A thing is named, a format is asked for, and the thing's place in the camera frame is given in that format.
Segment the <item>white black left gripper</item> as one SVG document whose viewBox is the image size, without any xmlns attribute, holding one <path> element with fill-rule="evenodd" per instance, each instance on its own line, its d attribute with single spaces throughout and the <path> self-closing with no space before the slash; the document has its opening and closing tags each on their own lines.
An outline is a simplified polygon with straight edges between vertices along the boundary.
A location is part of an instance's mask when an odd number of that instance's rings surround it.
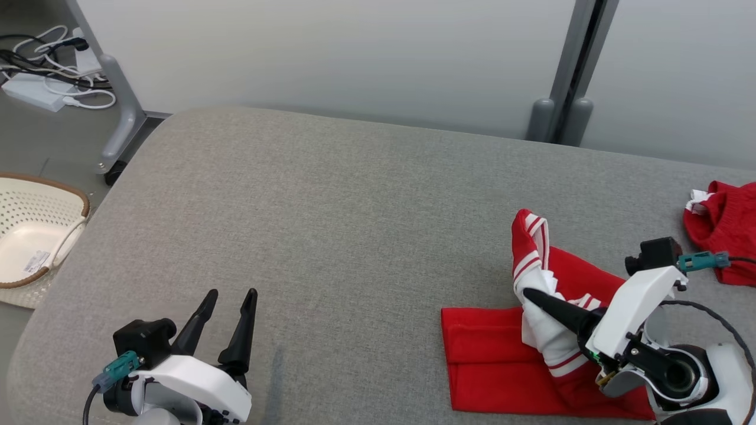
<svg viewBox="0 0 756 425">
<path fill-rule="evenodd" d="M 172 354 L 151 370 L 134 371 L 133 408 L 138 423 L 201 423 L 203 408 L 221 414 L 221 422 L 244 423 L 252 398 L 229 374 L 249 369 L 258 293 L 248 290 L 240 318 L 219 367 L 194 358 L 205 324 L 210 320 L 219 291 L 211 289 L 172 344 Z"/>
</svg>

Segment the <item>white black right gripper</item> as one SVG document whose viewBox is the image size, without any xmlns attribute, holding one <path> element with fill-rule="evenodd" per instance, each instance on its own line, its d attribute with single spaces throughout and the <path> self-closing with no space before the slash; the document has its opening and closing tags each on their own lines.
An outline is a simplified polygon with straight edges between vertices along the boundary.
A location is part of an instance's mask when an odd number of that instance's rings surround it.
<svg viewBox="0 0 756 425">
<path fill-rule="evenodd" d="M 635 272 L 616 291 L 604 315 L 601 306 L 583 309 L 541 290 L 527 288 L 523 294 L 577 337 L 589 337 L 584 349 L 591 360 L 600 365 L 607 365 L 608 360 L 631 361 L 652 370 L 670 362 L 639 332 L 663 301 L 673 299 L 675 288 L 686 290 L 688 282 L 674 266 Z"/>
</svg>

